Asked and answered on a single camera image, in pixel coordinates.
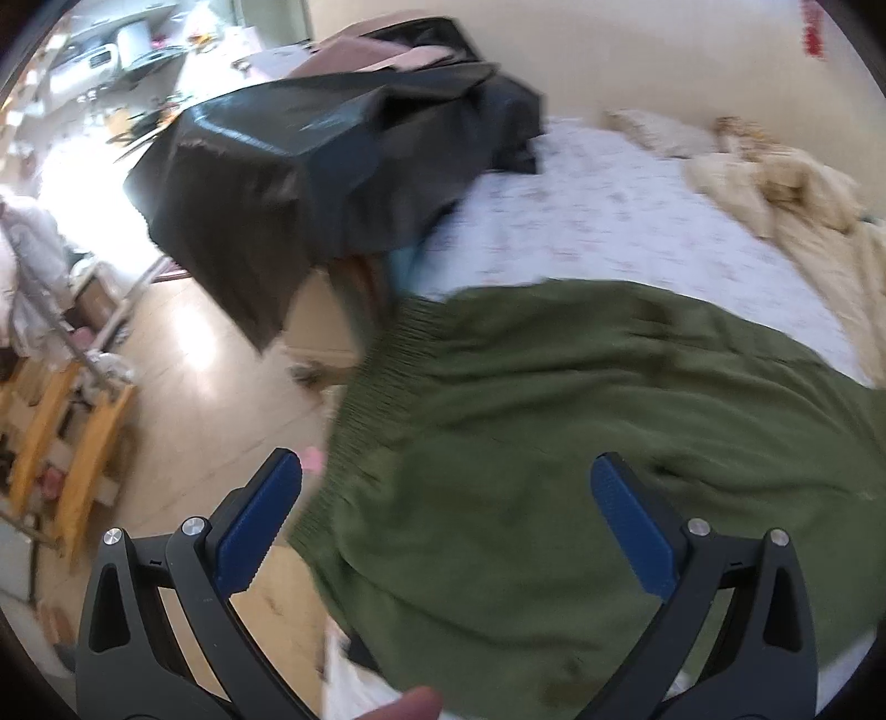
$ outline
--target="human hand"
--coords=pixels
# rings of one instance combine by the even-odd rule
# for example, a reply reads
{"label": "human hand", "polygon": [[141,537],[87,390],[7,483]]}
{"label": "human hand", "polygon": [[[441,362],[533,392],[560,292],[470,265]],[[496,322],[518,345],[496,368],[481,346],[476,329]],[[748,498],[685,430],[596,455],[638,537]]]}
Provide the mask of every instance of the human hand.
{"label": "human hand", "polygon": [[430,687],[417,687],[396,702],[373,710],[357,720],[437,720],[443,699]]}

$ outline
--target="teal cloth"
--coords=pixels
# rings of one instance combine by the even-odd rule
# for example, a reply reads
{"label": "teal cloth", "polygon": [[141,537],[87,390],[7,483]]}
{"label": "teal cloth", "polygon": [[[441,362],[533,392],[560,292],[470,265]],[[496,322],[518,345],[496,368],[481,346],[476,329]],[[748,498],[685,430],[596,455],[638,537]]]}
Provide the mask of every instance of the teal cloth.
{"label": "teal cloth", "polygon": [[657,609],[589,495],[614,450],[684,517],[790,533],[824,664],[886,605],[883,407],[782,333],[664,290],[412,298],[347,390],[291,542],[395,688],[571,720]]}

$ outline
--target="white wall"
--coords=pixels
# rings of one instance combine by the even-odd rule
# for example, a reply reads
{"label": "white wall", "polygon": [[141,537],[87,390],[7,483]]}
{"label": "white wall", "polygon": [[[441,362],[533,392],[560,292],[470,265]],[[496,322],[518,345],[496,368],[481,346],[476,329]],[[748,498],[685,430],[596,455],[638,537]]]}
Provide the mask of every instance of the white wall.
{"label": "white wall", "polygon": [[239,0],[246,25],[258,29],[266,47],[300,43],[307,38],[299,0]]}
{"label": "white wall", "polygon": [[886,215],[886,98],[830,18],[828,60],[803,54],[799,0],[310,0],[318,39],[416,7],[459,19],[551,113],[742,115],[857,177]]}

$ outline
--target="tan comforter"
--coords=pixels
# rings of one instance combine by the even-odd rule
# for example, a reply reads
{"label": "tan comforter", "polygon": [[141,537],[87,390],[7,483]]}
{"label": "tan comforter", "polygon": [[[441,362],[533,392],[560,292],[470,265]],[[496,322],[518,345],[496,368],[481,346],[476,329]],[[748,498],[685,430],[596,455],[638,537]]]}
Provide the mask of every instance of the tan comforter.
{"label": "tan comforter", "polygon": [[886,227],[861,220],[856,182],[784,145],[687,161],[689,183],[778,245],[839,317],[865,374],[886,385]]}

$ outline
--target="red sticker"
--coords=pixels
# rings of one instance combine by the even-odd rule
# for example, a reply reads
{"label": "red sticker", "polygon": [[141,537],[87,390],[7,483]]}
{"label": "red sticker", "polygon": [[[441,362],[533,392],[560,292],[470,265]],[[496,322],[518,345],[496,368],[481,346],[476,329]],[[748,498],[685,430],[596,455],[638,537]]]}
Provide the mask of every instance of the red sticker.
{"label": "red sticker", "polygon": [[821,38],[821,23],[825,12],[816,0],[800,0],[803,8],[803,48],[810,58],[824,59],[825,44]]}

